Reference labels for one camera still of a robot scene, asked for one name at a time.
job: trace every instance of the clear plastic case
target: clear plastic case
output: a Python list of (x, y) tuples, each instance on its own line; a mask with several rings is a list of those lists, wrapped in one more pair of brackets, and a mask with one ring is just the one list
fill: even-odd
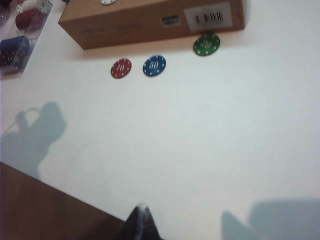
[(12, 0), (7, 7), (0, 5), (1, 75), (24, 72), (51, 8), (50, 0)]

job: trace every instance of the barcode label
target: barcode label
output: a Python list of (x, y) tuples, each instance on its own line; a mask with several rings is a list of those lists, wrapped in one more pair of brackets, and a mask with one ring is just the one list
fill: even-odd
[(196, 24), (222, 24), (224, 18), (223, 13), (218, 11), (195, 15), (194, 20)]
[(233, 25), (228, 2), (187, 8), (184, 14), (192, 32)]
[(181, 25), (180, 18), (178, 15), (163, 17), (161, 18), (161, 23), (166, 28)]

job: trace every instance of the blue poker chip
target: blue poker chip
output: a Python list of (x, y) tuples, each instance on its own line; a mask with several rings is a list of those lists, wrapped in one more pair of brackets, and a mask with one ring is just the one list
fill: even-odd
[(154, 77), (162, 73), (166, 68), (166, 59), (161, 55), (150, 57), (143, 65), (143, 73), (148, 77)]

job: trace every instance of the table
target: table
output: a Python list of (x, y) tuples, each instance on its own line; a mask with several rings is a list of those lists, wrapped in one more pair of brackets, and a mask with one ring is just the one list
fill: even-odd
[(318, 0), (248, 1), (209, 57), (196, 37), (83, 51), (64, 6), (1, 79), (2, 162), (122, 220), (145, 202), (168, 240), (320, 237)]

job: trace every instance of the green poker chip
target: green poker chip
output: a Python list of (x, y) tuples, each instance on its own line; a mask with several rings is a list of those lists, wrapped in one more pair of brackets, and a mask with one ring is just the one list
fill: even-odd
[(217, 35), (205, 34), (195, 41), (193, 50), (199, 56), (208, 56), (218, 50), (220, 43), (220, 38)]

